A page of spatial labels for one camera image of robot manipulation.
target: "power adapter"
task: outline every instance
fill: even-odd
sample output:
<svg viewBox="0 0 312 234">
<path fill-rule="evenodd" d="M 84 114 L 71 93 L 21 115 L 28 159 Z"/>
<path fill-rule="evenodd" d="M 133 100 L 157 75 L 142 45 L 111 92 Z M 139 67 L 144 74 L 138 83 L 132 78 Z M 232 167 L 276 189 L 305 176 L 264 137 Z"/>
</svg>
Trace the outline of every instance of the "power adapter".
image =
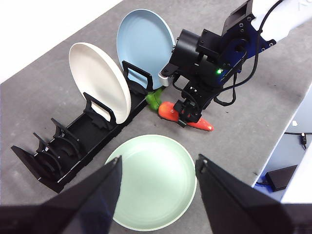
<svg viewBox="0 0 312 234">
<path fill-rule="evenodd" d="M 273 192 L 286 189 L 297 165 L 267 172 L 265 178 Z"/>
</svg>

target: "black dish rack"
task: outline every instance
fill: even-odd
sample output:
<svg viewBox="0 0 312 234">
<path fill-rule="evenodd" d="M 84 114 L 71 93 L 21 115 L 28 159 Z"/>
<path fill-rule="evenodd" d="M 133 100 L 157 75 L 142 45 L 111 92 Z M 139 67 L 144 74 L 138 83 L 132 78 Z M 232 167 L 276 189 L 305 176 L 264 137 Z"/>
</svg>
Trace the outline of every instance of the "black dish rack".
<svg viewBox="0 0 312 234">
<path fill-rule="evenodd" d="M 39 140 L 35 154 L 15 145 L 11 147 L 36 179 L 53 191 L 57 193 L 62 191 L 64 185 L 70 182 L 147 105 L 145 96 L 153 90 L 151 74 L 126 61 L 123 61 L 122 65 L 131 95 L 131 110 L 125 122 L 116 124 L 114 112 L 109 107 L 91 95 L 83 93 L 86 107 L 71 124 L 64 127 L 52 118 L 56 131 L 50 141 L 45 141 L 34 133 Z M 129 69 L 147 78 L 146 89 L 128 79 Z M 106 110 L 110 115 L 110 121 L 96 113 L 91 107 L 92 103 Z"/>
</svg>

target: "black cable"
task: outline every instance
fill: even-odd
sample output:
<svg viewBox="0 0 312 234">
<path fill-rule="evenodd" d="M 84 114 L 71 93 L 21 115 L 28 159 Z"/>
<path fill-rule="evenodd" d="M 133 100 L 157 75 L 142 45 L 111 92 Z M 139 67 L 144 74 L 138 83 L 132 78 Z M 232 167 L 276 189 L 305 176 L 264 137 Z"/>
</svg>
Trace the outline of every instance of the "black cable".
<svg viewBox="0 0 312 234">
<path fill-rule="evenodd" d="M 290 133 L 290 132 L 285 132 L 285 134 L 289 135 L 301 135 L 302 133 Z"/>
<path fill-rule="evenodd" d="M 195 103 L 195 106 L 196 106 L 197 110 L 199 111 L 199 110 L 200 110 L 200 107 L 199 107 L 199 104 L 197 103 L 197 101 L 195 100 L 195 98 L 194 98 L 192 95 L 190 95 L 187 91 L 185 91 L 185 90 L 183 90 L 183 89 L 181 89 L 181 88 L 179 88 L 179 87 L 176 86 L 176 81 L 177 81 L 177 79 L 178 79 L 178 78 L 176 78 L 176 77 L 174 78 L 174 80 L 173 80 L 173 82 L 172 82 L 172 86 L 173 86 L 175 89 L 179 90 L 181 93 L 185 93 L 185 94 Z"/>
<path fill-rule="evenodd" d="M 257 185 L 260 185 L 260 186 L 267 186 L 269 185 L 268 182 L 256 182 Z"/>
<path fill-rule="evenodd" d="M 307 149 L 307 135 L 311 135 L 312 133 L 290 133 L 285 132 L 285 134 L 300 136 L 300 142 L 303 145 L 304 149 Z"/>
<path fill-rule="evenodd" d="M 230 106 L 236 101 L 236 92 L 235 92 L 235 84 L 236 84 L 236 79 L 237 79 L 237 73 L 234 73 L 234 78 L 233 78 L 233 94 L 232 94 L 232 101 L 230 102 L 224 102 L 218 99 L 218 97 L 214 97 L 214 102 L 218 103 L 221 106 Z"/>
<path fill-rule="evenodd" d="M 248 76 L 246 79 L 244 79 L 242 82 L 240 82 L 240 83 L 238 83 L 238 84 L 236 84 L 236 85 L 231 85 L 231 86 L 229 86 L 229 87 L 226 87 L 226 88 L 220 90 L 220 92 L 217 93 L 216 95 L 214 95 L 214 97 L 218 96 L 220 93 L 222 93 L 222 92 L 224 92 L 224 91 L 226 91 L 226 90 L 232 89 L 233 87 L 238 87 L 238 86 L 240 86 L 240 85 L 245 84 L 247 81 L 249 81 L 249 80 L 254 76 L 254 73 L 255 73 L 255 71 L 256 71 L 256 69 L 257 69 L 257 65 L 258 65 L 259 46 L 260 46 L 260 35 L 261 35 L 261 33 L 262 33 L 263 25 L 264 25 L 265 21 L 267 20 L 267 18 L 269 17 L 270 13 L 271 13 L 279 4 L 281 4 L 283 1 L 284 1 L 284 0 L 279 0 L 279 1 L 277 1 L 277 2 L 269 9 L 269 11 L 266 13 L 265 17 L 263 18 L 263 20 L 262 20 L 262 22 L 261 22 L 261 25 L 260 25 L 259 30 L 258 30 L 258 37 L 257 37 L 256 48 L 255 48 L 256 51 L 255 51 L 255 56 L 254 56 L 253 69 L 252 69 L 251 73 L 249 74 L 249 76 Z M 206 106 L 206 105 L 208 105 L 209 101 L 210 101 L 210 100 L 208 100 L 208 101 L 205 103 L 205 105 L 203 105 L 203 107 Z"/>
</svg>

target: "green led light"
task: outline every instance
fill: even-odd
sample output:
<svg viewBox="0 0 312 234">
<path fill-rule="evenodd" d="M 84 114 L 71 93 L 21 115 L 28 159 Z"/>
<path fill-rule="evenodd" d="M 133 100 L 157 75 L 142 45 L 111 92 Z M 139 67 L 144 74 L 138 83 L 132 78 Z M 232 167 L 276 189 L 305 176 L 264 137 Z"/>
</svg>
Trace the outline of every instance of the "green led light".
<svg viewBox="0 0 312 234">
<path fill-rule="evenodd" d="M 223 72 L 223 69 L 219 68 L 216 73 L 220 75 L 222 72 Z"/>
</svg>

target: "white plate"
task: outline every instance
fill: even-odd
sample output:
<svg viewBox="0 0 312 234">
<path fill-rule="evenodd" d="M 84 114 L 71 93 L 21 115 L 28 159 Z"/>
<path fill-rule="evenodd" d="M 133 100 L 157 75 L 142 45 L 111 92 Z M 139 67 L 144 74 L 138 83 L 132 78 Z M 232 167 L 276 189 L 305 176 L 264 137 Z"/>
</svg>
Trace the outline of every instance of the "white plate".
<svg viewBox="0 0 312 234">
<path fill-rule="evenodd" d="M 89 43 L 76 43 L 69 51 L 69 65 L 80 92 L 108 106 L 115 114 L 116 123 L 123 123 L 131 109 L 129 88 L 122 72 L 101 49 Z M 108 121 L 107 111 L 92 103 L 92 109 Z"/>
<path fill-rule="evenodd" d="M 195 166 L 175 140 L 135 137 L 120 145 L 106 163 L 122 155 L 122 179 L 114 220 L 136 231 L 153 231 L 178 220 L 196 191 Z"/>
</svg>

